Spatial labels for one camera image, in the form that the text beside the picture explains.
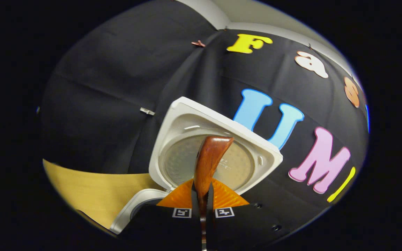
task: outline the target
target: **brown wooden handle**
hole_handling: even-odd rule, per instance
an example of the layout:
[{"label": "brown wooden handle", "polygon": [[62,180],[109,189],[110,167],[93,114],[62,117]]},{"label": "brown wooden handle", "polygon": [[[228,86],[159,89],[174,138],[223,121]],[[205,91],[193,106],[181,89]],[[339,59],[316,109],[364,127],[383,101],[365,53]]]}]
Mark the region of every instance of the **brown wooden handle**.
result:
[{"label": "brown wooden handle", "polygon": [[198,195],[198,206],[201,220],[201,241],[206,243],[206,213],[209,186],[221,158],[233,143],[231,137],[206,137],[198,152],[193,182]]}]

